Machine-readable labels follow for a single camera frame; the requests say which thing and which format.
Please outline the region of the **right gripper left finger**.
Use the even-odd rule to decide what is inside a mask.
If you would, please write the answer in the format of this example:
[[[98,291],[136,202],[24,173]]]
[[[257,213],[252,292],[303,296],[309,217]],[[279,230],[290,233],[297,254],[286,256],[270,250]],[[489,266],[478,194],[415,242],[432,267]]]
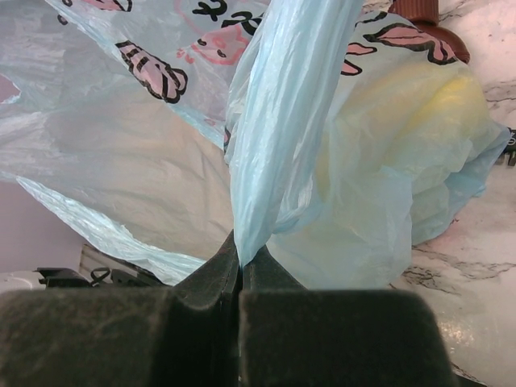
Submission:
[[[1,297],[4,386],[235,386],[241,273],[227,238],[175,286]]]

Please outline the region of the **light blue plastic bag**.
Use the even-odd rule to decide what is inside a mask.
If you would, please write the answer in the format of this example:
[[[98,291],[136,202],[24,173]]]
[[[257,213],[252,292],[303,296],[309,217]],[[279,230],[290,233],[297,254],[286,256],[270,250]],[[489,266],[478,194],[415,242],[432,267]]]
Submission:
[[[1,176],[99,250],[174,285],[233,235],[311,289],[381,288],[485,187],[510,133],[414,193],[383,167],[316,167],[330,118],[368,75],[462,64],[359,1],[4,1]]]

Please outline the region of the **yellow fake mango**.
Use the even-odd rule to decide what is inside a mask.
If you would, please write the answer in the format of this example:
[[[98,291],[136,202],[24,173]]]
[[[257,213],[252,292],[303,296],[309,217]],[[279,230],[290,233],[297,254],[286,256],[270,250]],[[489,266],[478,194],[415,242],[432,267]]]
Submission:
[[[370,177],[387,167],[414,193],[443,183],[497,137],[481,86],[463,64],[409,63],[358,81],[323,136],[316,177]]]

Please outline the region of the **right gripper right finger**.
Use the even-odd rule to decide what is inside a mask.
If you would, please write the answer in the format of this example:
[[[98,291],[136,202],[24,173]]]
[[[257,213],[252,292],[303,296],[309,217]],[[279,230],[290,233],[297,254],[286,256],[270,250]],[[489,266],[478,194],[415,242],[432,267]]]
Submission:
[[[430,307],[400,290],[308,290],[261,249],[243,268],[244,386],[456,386]]]

